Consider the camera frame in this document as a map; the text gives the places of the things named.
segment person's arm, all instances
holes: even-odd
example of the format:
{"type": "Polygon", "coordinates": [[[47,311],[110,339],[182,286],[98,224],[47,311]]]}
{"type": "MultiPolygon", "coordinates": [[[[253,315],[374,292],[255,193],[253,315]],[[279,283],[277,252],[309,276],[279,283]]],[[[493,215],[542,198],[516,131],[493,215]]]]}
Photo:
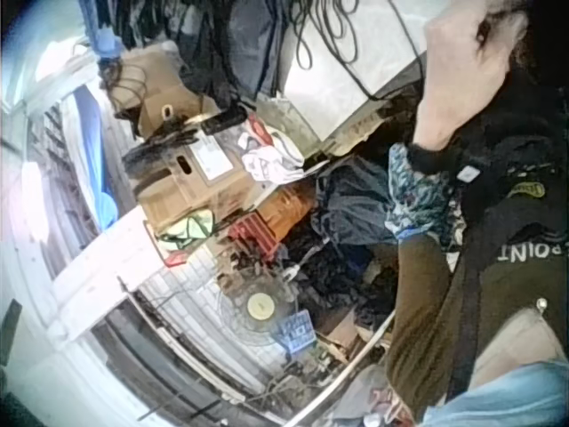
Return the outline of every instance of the person's arm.
{"type": "MultiPolygon", "coordinates": [[[[444,149],[505,80],[526,18],[510,14],[482,40],[479,29],[490,11],[488,2],[456,0],[426,27],[427,76],[413,136],[413,144],[422,150],[444,149]]],[[[425,175],[414,171],[408,160],[403,144],[389,152],[389,191],[395,208],[386,226],[399,240],[399,284],[388,377],[403,401],[414,404],[413,411],[424,403],[417,397],[419,390],[441,383],[441,371],[425,360],[436,359],[437,351],[443,350],[438,344],[444,344],[434,345],[438,338],[432,328],[450,286],[450,271],[438,243],[450,239],[450,191],[445,173],[425,175]],[[417,366],[423,371],[417,372],[417,366]]]]}
{"type": "Polygon", "coordinates": [[[506,15],[483,38],[480,26],[497,3],[453,2],[425,28],[427,77],[413,137],[420,147],[446,147],[453,133],[482,111],[503,85],[527,18],[521,12],[506,15]]]}

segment green cloth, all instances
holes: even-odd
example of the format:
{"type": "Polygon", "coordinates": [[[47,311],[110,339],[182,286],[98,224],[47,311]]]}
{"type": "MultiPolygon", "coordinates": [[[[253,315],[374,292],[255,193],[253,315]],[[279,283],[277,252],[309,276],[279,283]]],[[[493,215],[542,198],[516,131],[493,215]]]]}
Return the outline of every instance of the green cloth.
{"type": "MultiPolygon", "coordinates": [[[[399,288],[393,342],[388,353],[389,383],[419,421],[446,393],[461,312],[459,262],[451,278],[444,254],[429,236],[399,245],[399,288]]],[[[502,324],[539,298],[549,302],[544,318],[567,345],[567,252],[564,247],[529,243],[504,246],[496,263],[481,275],[477,354],[502,324]]]]}

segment patterned fabric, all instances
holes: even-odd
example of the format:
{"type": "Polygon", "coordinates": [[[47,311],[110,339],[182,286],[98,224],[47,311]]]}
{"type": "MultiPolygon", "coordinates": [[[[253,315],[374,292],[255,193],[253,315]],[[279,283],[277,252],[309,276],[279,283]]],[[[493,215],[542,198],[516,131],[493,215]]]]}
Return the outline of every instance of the patterned fabric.
{"type": "Polygon", "coordinates": [[[449,182],[447,172],[415,172],[407,160],[405,145],[395,144],[389,150],[389,194],[395,207],[388,212],[386,228],[398,240],[427,233],[448,249],[461,218],[449,182]]]}

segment finger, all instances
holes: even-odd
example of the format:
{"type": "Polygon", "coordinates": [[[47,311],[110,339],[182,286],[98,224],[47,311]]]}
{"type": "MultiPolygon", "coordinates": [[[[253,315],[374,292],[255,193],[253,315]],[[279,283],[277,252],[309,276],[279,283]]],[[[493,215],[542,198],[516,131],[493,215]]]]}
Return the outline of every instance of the finger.
{"type": "Polygon", "coordinates": [[[512,13],[496,22],[488,34],[484,56],[487,59],[508,60],[526,29],[527,17],[522,12],[512,13]]]}

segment metal rail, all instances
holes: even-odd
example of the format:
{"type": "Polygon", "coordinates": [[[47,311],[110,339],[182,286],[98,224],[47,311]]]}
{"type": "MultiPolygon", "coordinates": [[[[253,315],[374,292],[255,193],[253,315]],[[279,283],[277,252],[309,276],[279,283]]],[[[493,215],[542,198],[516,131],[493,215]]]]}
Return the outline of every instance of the metal rail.
{"type": "Polygon", "coordinates": [[[370,350],[375,346],[375,344],[381,339],[385,332],[387,331],[391,321],[395,317],[395,311],[393,310],[389,314],[388,318],[381,324],[380,328],[373,334],[372,339],[365,345],[365,347],[351,360],[346,368],[341,371],[338,377],[328,385],[322,392],[312,400],[304,409],[302,409],[297,415],[295,415],[292,420],[286,423],[283,427],[296,427],[307,415],[314,411],[318,406],[320,406],[354,371],[357,364],[362,361],[362,359],[370,352],[370,350]]]}

